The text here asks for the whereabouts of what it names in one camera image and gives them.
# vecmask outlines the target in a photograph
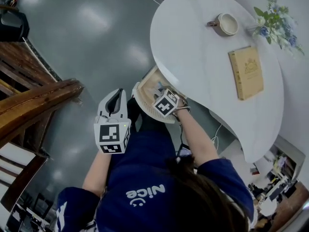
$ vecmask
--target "blue flower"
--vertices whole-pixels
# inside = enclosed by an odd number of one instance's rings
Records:
[[[296,22],[290,16],[284,17],[282,19],[283,28],[287,36],[291,36],[296,29]]]
[[[295,47],[297,44],[297,37],[293,35],[288,39],[288,42],[290,43],[291,47]]]
[[[279,11],[280,11],[280,6],[278,6],[277,4],[274,4],[274,5],[271,7],[271,11],[272,11],[272,13],[278,14]]]
[[[267,27],[261,27],[260,35],[263,36],[263,37],[268,37],[269,36],[268,28]]]

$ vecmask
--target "book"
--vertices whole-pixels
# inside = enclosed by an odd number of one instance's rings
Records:
[[[238,99],[244,101],[264,90],[261,63],[256,47],[229,52]]]

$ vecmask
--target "navy blue shirt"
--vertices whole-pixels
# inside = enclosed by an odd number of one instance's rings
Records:
[[[155,131],[132,134],[121,155],[113,155],[108,191],[100,201],[95,194],[66,188],[58,198],[58,231],[78,232],[93,220],[100,232],[174,231],[177,224],[174,180],[165,160],[174,158],[171,139]],[[253,218],[253,200],[227,159],[215,159],[198,168]]]

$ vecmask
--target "sleeve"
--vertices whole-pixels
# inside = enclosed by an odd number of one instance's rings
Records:
[[[253,220],[252,196],[230,160],[214,159],[207,161],[199,166],[197,173],[212,180],[230,198],[242,205],[247,210],[250,221]]]
[[[81,188],[65,188],[58,196],[56,232],[79,232],[91,222],[100,198]]]

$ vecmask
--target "coffee cup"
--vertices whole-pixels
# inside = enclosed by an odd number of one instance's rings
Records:
[[[232,36],[238,31],[237,20],[230,14],[219,14],[214,21],[208,22],[207,26],[214,27],[221,36]]]

